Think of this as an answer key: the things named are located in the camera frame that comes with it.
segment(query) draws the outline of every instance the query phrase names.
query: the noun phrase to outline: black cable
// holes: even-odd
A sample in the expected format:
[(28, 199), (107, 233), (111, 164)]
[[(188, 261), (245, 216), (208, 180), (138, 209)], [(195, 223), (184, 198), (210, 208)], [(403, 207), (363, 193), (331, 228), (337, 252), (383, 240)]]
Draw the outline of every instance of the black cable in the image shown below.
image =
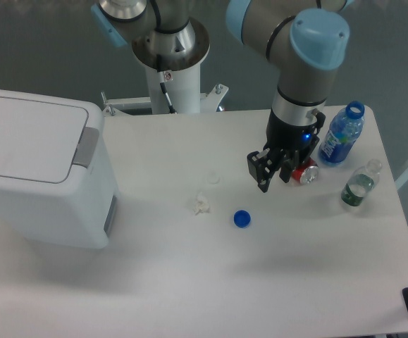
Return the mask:
[(168, 90), (166, 89), (166, 85), (164, 84), (164, 77), (160, 76), (161, 62), (162, 62), (161, 55), (157, 55), (156, 56), (156, 71), (158, 72), (159, 78), (160, 78), (161, 92), (163, 93), (164, 97), (166, 98), (166, 103), (168, 104), (169, 113), (170, 114), (176, 114), (177, 111), (173, 107), (173, 103), (171, 102), (171, 98), (169, 97)]

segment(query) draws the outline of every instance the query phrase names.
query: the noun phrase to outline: blue bottle cap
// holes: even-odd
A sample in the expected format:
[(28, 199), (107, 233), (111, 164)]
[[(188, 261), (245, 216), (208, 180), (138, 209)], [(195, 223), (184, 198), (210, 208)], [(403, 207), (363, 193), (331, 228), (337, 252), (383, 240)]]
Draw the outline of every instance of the blue bottle cap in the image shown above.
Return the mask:
[(239, 210), (233, 216), (233, 222), (237, 227), (247, 227), (251, 223), (251, 215), (245, 210)]
[(365, 114), (365, 106), (362, 102), (353, 101), (346, 106), (346, 116), (353, 120), (360, 119)]

